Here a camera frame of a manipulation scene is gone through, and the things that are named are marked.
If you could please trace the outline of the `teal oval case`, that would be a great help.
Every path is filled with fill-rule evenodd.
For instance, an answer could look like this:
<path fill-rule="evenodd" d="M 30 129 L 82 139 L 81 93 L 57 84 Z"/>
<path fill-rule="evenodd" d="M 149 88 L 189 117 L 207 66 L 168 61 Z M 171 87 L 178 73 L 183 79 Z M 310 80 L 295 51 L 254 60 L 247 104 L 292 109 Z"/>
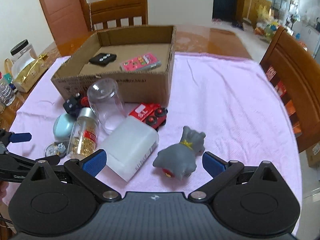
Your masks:
<path fill-rule="evenodd" d="M 67 113 L 58 116 L 53 125 L 53 135 L 55 139 L 63 140 L 70 137 L 74 123 L 75 118 Z"/>

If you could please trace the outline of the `grey cat plush toy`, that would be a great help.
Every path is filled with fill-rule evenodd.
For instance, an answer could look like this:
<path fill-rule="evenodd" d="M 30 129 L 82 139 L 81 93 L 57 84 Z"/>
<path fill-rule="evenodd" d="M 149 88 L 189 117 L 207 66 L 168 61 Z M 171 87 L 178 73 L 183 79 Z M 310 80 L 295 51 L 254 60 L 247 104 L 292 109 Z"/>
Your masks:
<path fill-rule="evenodd" d="M 189 178 L 197 168 L 197 156 L 204 153 L 205 137 L 204 132 L 184 126 L 180 141 L 159 151 L 153 167 L 161 169 L 170 178 Z"/>

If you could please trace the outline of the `white translucent plastic bottle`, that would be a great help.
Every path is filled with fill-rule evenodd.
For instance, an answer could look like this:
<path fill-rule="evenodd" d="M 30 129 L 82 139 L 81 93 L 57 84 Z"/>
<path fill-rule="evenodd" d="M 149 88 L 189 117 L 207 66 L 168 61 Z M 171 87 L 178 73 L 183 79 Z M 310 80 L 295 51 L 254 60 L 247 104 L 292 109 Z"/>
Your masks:
<path fill-rule="evenodd" d="M 136 174 L 159 142 L 158 132 L 135 117 L 127 117 L 100 144 L 106 165 L 125 181 Z"/>

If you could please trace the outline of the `clear plastic jar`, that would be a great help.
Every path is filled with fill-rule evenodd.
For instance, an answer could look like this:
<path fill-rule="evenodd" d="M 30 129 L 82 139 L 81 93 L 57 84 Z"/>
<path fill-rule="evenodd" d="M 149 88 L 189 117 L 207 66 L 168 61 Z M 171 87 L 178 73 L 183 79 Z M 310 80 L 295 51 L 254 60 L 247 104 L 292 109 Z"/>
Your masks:
<path fill-rule="evenodd" d="M 89 86 L 87 97 L 91 109 L 107 134 L 111 134 L 127 117 L 114 79 L 108 77 L 97 80 Z"/>

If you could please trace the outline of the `red toy train car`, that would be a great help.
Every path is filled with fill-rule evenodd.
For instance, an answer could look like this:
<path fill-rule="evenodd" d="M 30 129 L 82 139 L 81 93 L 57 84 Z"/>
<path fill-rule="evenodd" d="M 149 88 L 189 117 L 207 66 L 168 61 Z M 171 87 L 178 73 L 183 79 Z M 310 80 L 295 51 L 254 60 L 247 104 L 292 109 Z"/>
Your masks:
<path fill-rule="evenodd" d="M 129 113 L 141 122 L 154 128 L 157 132 L 167 122 L 168 110 L 158 103 L 141 103 Z"/>

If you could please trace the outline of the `black digital timer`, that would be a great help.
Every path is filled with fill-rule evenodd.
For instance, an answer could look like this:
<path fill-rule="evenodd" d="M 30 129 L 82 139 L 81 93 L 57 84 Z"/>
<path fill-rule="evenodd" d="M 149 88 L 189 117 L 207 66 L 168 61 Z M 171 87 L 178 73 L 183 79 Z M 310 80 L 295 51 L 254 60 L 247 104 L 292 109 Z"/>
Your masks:
<path fill-rule="evenodd" d="M 117 59 L 116 54 L 99 53 L 98 55 L 89 59 L 89 63 L 95 64 L 97 66 L 105 67 L 109 63 L 114 62 L 116 59 Z"/>

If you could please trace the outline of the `pink refill card case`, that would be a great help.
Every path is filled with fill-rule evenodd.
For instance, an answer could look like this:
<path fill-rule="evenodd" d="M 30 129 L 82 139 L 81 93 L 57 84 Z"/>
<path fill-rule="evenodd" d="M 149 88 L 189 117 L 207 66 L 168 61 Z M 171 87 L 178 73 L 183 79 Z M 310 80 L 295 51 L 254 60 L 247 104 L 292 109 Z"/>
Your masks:
<path fill-rule="evenodd" d="M 122 62 L 120 69 L 125 72 L 137 72 L 155 69 L 161 65 L 161 61 L 153 53 L 146 53 Z"/>

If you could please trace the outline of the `clear water bottle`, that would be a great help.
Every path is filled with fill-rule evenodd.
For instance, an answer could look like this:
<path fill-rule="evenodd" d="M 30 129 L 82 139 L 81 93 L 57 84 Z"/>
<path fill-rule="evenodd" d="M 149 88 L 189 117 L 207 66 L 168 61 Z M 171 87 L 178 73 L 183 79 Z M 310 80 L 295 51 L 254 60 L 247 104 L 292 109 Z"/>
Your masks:
<path fill-rule="evenodd" d="M 1 78 L 1 102 L 6 107 L 10 106 L 16 98 L 14 90 L 10 87 L 12 76 L 7 73 Z"/>

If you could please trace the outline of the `gold tissue pack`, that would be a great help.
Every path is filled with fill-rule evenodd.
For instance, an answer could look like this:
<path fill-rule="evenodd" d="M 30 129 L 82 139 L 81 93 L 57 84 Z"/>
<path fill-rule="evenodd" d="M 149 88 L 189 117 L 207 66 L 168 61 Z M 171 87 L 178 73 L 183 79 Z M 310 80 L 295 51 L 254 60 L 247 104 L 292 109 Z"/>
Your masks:
<path fill-rule="evenodd" d="M 30 53 L 24 54 L 13 65 L 11 72 L 12 83 L 19 92 L 27 93 L 47 71 L 46 59 L 48 54 L 41 54 L 34 59 Z"/>

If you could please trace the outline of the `black lid plastic jar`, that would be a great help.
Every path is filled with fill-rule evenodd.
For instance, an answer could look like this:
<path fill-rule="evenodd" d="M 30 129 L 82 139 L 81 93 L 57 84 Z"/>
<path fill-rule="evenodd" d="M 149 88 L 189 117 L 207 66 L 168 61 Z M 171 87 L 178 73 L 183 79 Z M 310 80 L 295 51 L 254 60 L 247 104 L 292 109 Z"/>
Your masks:
<path fill-rule="evenodd" d="M 16 46 L 14 46 L 11 50 L 11 60 L 13 63 L 15 63 L 20 57 L 22 57 L 24 54 L 29 53 L 30 56 L 33 59 L 37 58 L 37 54 L 33 48 L 33 45 L 29 43 L 27 39 L 22 40 Z"/>

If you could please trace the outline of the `cardboard box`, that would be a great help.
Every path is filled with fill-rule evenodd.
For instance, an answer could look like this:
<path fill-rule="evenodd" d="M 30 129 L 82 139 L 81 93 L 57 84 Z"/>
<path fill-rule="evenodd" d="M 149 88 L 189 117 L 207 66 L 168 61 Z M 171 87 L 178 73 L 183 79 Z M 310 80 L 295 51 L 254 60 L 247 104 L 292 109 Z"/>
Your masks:
<path fill-rule="evenodd" d="M 51 81 L 64 99 L 85 92 L 97 80 L 112 78 L 125 102 L 169 103 L 175 56 L 174 25 L 141 25 L 101 30 L 91 35 L 55 72 Z M 99 53 L 116 54 L 107 66 L 89 63 Z M 162 63 L 158 68 L 125 72 L 120 64 L 146 53 Z"/>

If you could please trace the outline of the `wooden chair right side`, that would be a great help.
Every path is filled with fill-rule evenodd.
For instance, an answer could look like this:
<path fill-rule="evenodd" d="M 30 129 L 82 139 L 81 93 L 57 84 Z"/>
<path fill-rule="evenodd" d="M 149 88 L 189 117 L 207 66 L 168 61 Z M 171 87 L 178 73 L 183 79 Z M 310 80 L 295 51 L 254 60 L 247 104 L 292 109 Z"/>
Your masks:
<path fill-rule="evenodd" d="M 260 65 L 264 71 L 273 67 L 284 84 L 302 130 L 296 138 L 298 151 L 307 150 L 319 142 L 319 64 L 279 27 Z"/>

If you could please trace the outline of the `wooden chair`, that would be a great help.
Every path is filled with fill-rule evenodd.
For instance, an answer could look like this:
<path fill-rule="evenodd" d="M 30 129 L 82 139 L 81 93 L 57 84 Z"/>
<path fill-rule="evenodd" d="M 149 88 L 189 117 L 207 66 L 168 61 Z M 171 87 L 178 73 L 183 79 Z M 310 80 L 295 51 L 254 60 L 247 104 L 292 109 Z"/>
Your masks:
<path fill-rule="evenodd" d="M 121 27 L 121 20 L 128 19 L 129 26 L 134 26 L 134 19 L 140 18 L 142 25 L 148 24 L 148 0 L 102 0 L 85 5 L 84 17 L 90 31 L 94 25 L 102 24 L 108 28 L 109 21 L 115 21 Z"/>
<path fill-rule="evenodd" d="M 298 151 L 307 150 L 319 142 L 319 64 L 279 27 L 260 65 L 264 71 L 273 67 L 284 84 L 302 130 L 296 138 Z"/>

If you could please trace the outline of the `brown wooden door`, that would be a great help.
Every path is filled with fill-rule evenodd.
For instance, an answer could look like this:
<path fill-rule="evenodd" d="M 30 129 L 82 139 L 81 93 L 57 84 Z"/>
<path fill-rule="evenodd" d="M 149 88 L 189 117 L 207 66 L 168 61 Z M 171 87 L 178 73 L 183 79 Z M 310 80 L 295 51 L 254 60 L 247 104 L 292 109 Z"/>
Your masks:
<path fill-rule="evenodd" d="M 39 0 L 50 32 L 57 45 L 89 32 L 87 0 Z"/>

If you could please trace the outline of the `wooden cabinet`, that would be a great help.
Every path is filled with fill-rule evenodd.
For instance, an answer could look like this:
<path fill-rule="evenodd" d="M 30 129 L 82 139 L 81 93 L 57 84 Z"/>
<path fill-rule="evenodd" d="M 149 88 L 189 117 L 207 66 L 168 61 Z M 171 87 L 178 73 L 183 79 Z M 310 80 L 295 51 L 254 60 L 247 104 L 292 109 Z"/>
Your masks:
<path fill-rule="evenodd" d="M 240 19 L 249 20 L 253 28 L 256 27 L 258 20 L 258 9 L 266 8 L 267 12 L 271 7 L 269 0 L 240 0 Z"/>

